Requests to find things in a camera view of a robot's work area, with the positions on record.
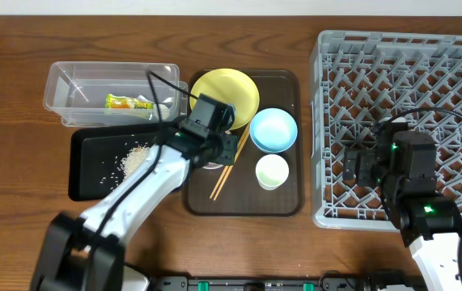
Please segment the pile of rice grains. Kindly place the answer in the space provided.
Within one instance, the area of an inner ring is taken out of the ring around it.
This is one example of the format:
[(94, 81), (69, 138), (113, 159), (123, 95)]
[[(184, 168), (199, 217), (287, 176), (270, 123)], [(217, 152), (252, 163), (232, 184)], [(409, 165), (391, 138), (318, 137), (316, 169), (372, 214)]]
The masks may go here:
[(141, 165), (148, 157), (149, 151), (148, 142), (141, 144), (136, 141), (134, 147), (126, 155), (120, 158), (115, 157), (113, 163), (115, 169), (110, 170), (108, 174), (103, 176), (99, 181), (99, 185), (109, 186), (110, 190), (115, 189)]

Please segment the green orange snack wrapper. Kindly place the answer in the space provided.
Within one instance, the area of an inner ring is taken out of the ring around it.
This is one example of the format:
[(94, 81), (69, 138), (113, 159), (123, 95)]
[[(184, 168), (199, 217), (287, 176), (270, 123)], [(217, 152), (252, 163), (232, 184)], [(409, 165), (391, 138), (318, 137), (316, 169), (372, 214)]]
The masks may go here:
[(105, 101), (105, 107), (107, 109), (148, 110), (154, 109), (155, 103), (146, 99), (143, 95), (139, 95), (138, 97), (128, 97), (108, 94)]

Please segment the white bowl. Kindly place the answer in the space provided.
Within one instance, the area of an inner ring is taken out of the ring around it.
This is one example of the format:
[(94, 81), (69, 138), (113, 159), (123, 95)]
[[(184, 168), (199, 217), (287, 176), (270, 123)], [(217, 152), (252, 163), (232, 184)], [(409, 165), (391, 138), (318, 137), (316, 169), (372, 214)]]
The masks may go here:
[(219, 169), (220, 167), (222, 167), (223, 165), (222, 164), (217, 164), (217, 163), (214, 163), (214, 162), (208, 162), (204, 167), (203, 169), (206, 169), (206, 170), (215, 170), (215, 169)]

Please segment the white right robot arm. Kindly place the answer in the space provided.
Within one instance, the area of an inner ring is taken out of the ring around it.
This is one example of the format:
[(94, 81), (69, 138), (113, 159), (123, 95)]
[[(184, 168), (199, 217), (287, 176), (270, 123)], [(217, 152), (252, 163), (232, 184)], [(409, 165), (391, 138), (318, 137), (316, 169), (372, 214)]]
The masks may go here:
[(433, 137), (401, 117), (374, 124), (375, 146), (345, 150), (343, 178), (378, 188), (384, 211), (399, 230), (429, 290), (462, 290), (462, 217), (437, 189)]

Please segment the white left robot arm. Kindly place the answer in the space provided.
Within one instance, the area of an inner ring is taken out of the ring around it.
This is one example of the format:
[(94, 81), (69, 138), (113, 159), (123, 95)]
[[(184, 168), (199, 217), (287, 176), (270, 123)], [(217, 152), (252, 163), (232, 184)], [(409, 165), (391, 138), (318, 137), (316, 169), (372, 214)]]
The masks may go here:
[(234, 105), (200, 94), (189, 116), (162, 124), (147, 158), (115, 190), (78, 217), (50, 222), (30, 288), (146, 290), (149, 279), (125, 264), (129, 241), (192, 169), (234, 163), (235, 115)]

